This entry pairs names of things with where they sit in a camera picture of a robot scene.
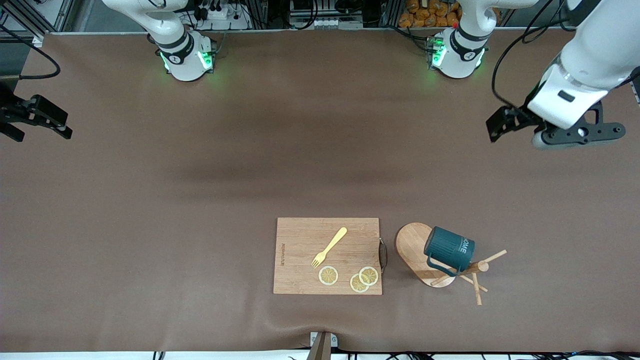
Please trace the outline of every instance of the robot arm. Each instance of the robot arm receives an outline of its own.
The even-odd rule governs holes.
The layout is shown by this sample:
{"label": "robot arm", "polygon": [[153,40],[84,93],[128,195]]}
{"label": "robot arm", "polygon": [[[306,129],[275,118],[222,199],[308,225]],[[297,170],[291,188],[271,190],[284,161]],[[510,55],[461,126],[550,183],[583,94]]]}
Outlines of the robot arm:
{"label": "robot arm", "polygon": [[174,11],[183,9],[187,0],[102,0],[109,8],[140,24],[160,48],[164,67],[176,79],[193,81],[213,70],[211,39],[197,31],[186,31]]}
{"label": "robot arm", "polygon": [[[516,111],[502,107],[487,120],[492,142],[528,125],[538,126],[532,143],[539,149],[609,143],[625,134],[622,124],[603,121],[600,100],[640,65],[640,1],[583,0],[569,10],[580,12],[584,7],[591,13],[525,104]],[[615,26],[607,26],[611,19],[616,19]],[[585,121],[588,111],[596,113],[595,124]]]}
{"label": "robot arm", "polygon": [[431,59],[431,67],[454,79],[465,78],[476,69],[484,54],[484,45],[495,29],[492,8],[528,8],[538,0],[458,0],[462,18],[455,29],[435,35],[442,38],[439,54]]}

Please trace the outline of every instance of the cutting board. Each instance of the cutting board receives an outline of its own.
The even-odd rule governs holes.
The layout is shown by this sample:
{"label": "cutting board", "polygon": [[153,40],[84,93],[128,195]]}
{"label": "cutting board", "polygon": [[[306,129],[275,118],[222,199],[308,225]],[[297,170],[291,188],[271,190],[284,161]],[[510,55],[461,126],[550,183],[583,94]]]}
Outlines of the cutting board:
{"label": "cutting board", "polygon": [[[341,228],[347,234],[317,268],[311,262]],[[278,218],[273,293],[315,295],[382,295],[380,225],[377,218]],[[333,266],[338,280],[324,285],[318,273]],[[351,289],[350,280],[365,266],[378,271],[378,282],[363,293]]]}

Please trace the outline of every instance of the yellow fork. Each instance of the yellow fork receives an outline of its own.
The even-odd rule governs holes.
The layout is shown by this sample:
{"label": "yellow fork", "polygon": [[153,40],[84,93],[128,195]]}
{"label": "yellow fork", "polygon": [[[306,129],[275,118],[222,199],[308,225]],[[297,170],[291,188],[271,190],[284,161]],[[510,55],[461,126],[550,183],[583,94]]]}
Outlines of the yellow fork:
{"label": "yellow fork", "polygon": [[338,232],[335,233],[335,236],[333,237],[333,239],[331,239],[331,242],[329,243],[329,245],[327,245],[323,251],[318,252],[318,255],[316,255],[314,260],[311,262],[311,266],[313,266],[313,268],[317,268],[318,265],[320,265],[326,258],[326,253],[329,252],[329,250],[331,250],[332,247],[334,247],[335,244],[337,244],[338,241],[340,241],[340,239],[342,239],[346,233],[347,233],[347,228],[341,227],[340,230],[338,230]]}

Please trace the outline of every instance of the brown fabric surface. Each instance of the brown fabric surface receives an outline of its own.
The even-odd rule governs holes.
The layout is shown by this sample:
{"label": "brown fabric surface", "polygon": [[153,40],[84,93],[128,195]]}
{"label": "brown fabric surface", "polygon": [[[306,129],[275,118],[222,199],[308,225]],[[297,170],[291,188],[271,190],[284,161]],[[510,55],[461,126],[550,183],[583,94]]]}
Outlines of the brown fabric surface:
{"label": "brown fabric surface", "polygon": [[[69,141],[0,138],[0,348],[263,350],[310,331],[359,351],[640,350],[640,110],[627,136],[541,152],[491,144],[498,31],[469,78],[426,68],[393,32],[230,35],[216,73],[179,83],[144,36],[48,36],[60,76],[21,81],[69,112]],[[571,35],[518,46],[499,74],[521,103]],[[50,65],[29,55],[25,74]],[[274,295],[277,217],[379,217],[381,297]],[[409,222],[509,254],[433,289],[394,250]]]}

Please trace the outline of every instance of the black cable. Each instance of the black cable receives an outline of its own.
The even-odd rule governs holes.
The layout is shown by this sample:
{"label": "black cable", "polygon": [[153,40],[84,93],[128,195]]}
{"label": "black cable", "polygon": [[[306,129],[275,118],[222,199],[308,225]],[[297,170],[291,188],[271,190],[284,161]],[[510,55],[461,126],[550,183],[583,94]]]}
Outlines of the black cable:
{"label": "black cable", "polygon": [[[411,36],[411,35],[409,35],[408,33],[405,33],[405,32],[404,32],[404,31],[402,31],[400,28],[397,28],[397,27],[395,27],[395,26],[393,26],[393,25],[384,25],[384,26],[381,26],[381,28],[389,28],[389,29],[393,29],[393,30],[395,30],[395,31],[396,31],[396,33],[399,33],[400,35],[402,35],[402,36],[404,36],[404,37],[406,37],[406,38],[409,38],[409,39],[411,39],[411,38],[412,38],[412,36]],[[416,39],[416,40],[427,40],[427,38],[426,38],[426,37],[416,37],[416,36],[413,36],[413,38],[414,38],[414,39]]]}
{"label": "black cable", "polygon": [[4,12],[4,9],[0,8],[0,20],[2,20],[2,25],[6,24],[6,21],[8,19],[9,19],[9,13]]}
{"label": "black cable", "polygon": [[617,88],[625,86],[626,84],[629,84],[631,81],[637,79],[638,76],[640,76],[640,72],[638,72],[636,75],[630,76],[629,78],[627,78],[626,80],[621,82],[620,85],[616,86],[615,88],[617,89]]}
{"label": "black cable", "polygon": [[538,356],[542,356],[543,359],[545,360],[568,360],[571,357],[574,356],[611,356],[617,360],[631,360],[630,356],[638,356],[640,354],[636,354],[636,353],[629,353],[629,352],[599,352],[599,351],[594,351],[594,350],[583,350],[580,352],[572,352],[571,354],[563,354],[563,353],[556,353],[556,355],[554,354],[529,354],[531,356],[534,356],[538,359],[540,359]]}
{"label": "black cable", "polygon": [[566,19],[561,19],[558,21],[554,21],[554,22],[550,22],[547,25],[544,26],[540,26],[538,28],[534,28],[531,29],[529,31],[525,31],[524,33],[522,33],[522,35],[520,35],[516,40],[514,40],[512,43],[509,44],[509,46],[507,46],[507,48],[504,50],[504,52],[500,55],[500,58],[498,58],[498,61],[496,61],[495,63],[495,67],[493,68],[493,75],[491,78],[491,91],[493,92],[493,96],[496,97],[496,99],[500,100],[501,102],[503,102],[505,105],[508,105],[511,109],[515,110],[518,112],[519,115],[525,116],[525,117],[529,117],[527,114],[525,114],[522,110],[520,110],[520,108],[518,106],[515,106],[513,103],[511,103],[510,101],[508,101],[507,99],[503,98],[502,96],[500,96],[500,94],[498,94],[498,91],[496,91],[495,89],[495,78],[496,75],[498,74],[498,68],[500,67],[500,64],[502,63],[503,59],[505,56],[507,56],[507,54],[509,53],[509,51],[516,46],[516,44],[521,41],[522,39],[524,39],[525,37],[535,33],[536,31],[540,31],[543,29],[547,29],[553,25],[557,25],[562,21],[566,21]]}
{"label": "black cable", "polygon": [[413,37],[413,34],[411,34],[411,30],[409,28],[406,29],[406,32],[409,34],[411,41],[418,47],[418,49],[424,51],[425,53],[429,52],[426,47],[420,45],[420,43],[416,40],[416,38]]}
{"label": "black cable", "polygon": [[32,43],[24,40],[23,38],[19,37],[18,35],[16,35],[13,31],[7,29],[4,25],[0,25],[0,29],[4,30],[4,32],[6,32],[7,34],[13,36],[14,38],[16,38],[16,40],[19,40],[20,42],[22,42],[23,44],[27,45],[28,47],[34,49],[35,51],[37,51],[40,55],[44,56],[47,60],[51,61],[51,63],[53,64],[53,66],[56,67],[56,71],[50,73],[50,74],[46,74],[46,75],[18,75],[18,78],[20,80],[37,80],[37,79],[50,79],[53,78],[54,76],[57,76],[60,73],[60,65],[58,65],[58,63],[56,63],[56,60],[53,60],[53,58],[51,58],[51,56],[47,55],[44,51],[40,50],[39,48],[33,46]]}
{"label": "black cable", "polygon": [[507,26],[507,22],[509,22],[509,20],[511,20],[511,17],[513,16],[513,14],[516,12],[516,10],[518,9],[513,9],[511,11],[511,13],[509,14],[509,16],[507,16],[507,19],[504,20],[504,22],[502,23],[502,26]]}
{"label": "black cable", "polygon": [[164,8],[166,8],[166,0],[163,0],[162,5],[158,5],[158,4],[154,3],[154,2],[153,2],[153,1],[151,1],[151,0],[147,0],[147,1],[148,1],[151,5],[155,6],[155,7],[156,7],[156,8],[158,8],[158,9],[164,9]]}
{"label": "black cable", "polygon": [[239,5],[240,5],[240,7],[242,8],[242,10],[244,11],[244,13],[246,13],[247,15],[249,15],[249,17],[250,17],[253,21],[255,21],[255,22],[257,22],[257,23],[259,23],[260,25],[263,25],[263,26],[269,26],[269,23],[268,23],[268,22],[260,21],[260,20],[256,19],[253,15],[251,15],[251,12],[249,12],[249,10],[247,10],[247,9],[246,9],[242,4],[240,4],[240,3],[239,3],[239,1],[238,1],[238,2],[236,2],[236,4],[239,4]]}
{"label": "black cable", "polygon": [[[564,0],[560,0],[560,5],[558,6],[558,7],[559,7],[559,9],[560,9],[560,10],[558,11],[558,16],[559,16],[559,17],[562,17],[562,5],[564,5]],[[570,33],[572,33],[572,32],[574,32],[574,31],[575,31],[575,28],[573,28],[573,29],[568,29],[568,28],[564,25],[564,23],[563,23],[563,22],[561,22],[561,23],[560,23],[560,27],[562,28],[562,30],[569,31]]]}
{"label": "black cable", "polygon": [[196,29],[195,24],[193,24],[193,19],[191,18],[191,14],[189,12],[185,12],[187,13],[187,16],[189,17],[189,25],[191,26],[191,29]]}
{"label": "black cable", "polygon": [[288,6],[285,7],[285,3],[289,3],[289,0],[281,0],[280,1],[280,18],[282,19],[282,24],[284,24],[285,26],[287,26],[287,28],[289,29],[296,29],[296,30],[304,30],[307,29],[309,26],[313,25],[315,23],[315,21],[318,18],[318,1],[314,0],[314,5],[316,7],[316,14],[314,15],[314,9],[311,8],[311,11],[309,11],[310,14],[310,18],[309,21],[307,21],[307,23],[302,27],[302,28],[296,28],[295,26],[293,26],[288,20],[287,20],[287,9]]}
{"label": "black cable", "polygon": [[[538,13],[536,14],[536,16],[534,16],[534,17],[533,17],[533,19],[531,19],[531,21],[529,22],[529,25],[527,25],[527,28],[525,29],[525,33],[526,33],[526,32],[528,32],[528,31],[531,29],[531,26],[533,26],[533,23],[534,23],[534,22],[536,22],[536,20],[538,20],[538,17],[540,17],[540,15],[542,15],[542,13],[545,11],[545,9],[546,9],[546,8],[548,8],[548,7],[549,7],[549,5],[551,5],[551,2],[552,2],[552,1],[553,1],[553,0],[548,0],[548,1],[547,1],[547,2],[542,6],[542,8],[540,8],[540,10],[539,10],[539,11],[538,11]],[[549,28],[548,26],[546,26],[546,27],[544,27],[544,26],[543,26],[543,30],[542,30],[542,31],[540,31],[540,33],[538,33],[535,37],[533,37],[533,39],[527,40],[526,38],[522,38],[522,43],[523,43],[523,44],[530,44],[531,42],[536,41],[539,37],[541,37],[541,36],[542,36],[542,34],[544,34],[544,33],[547,31],[547,29],[548,29],[548,28]]]}

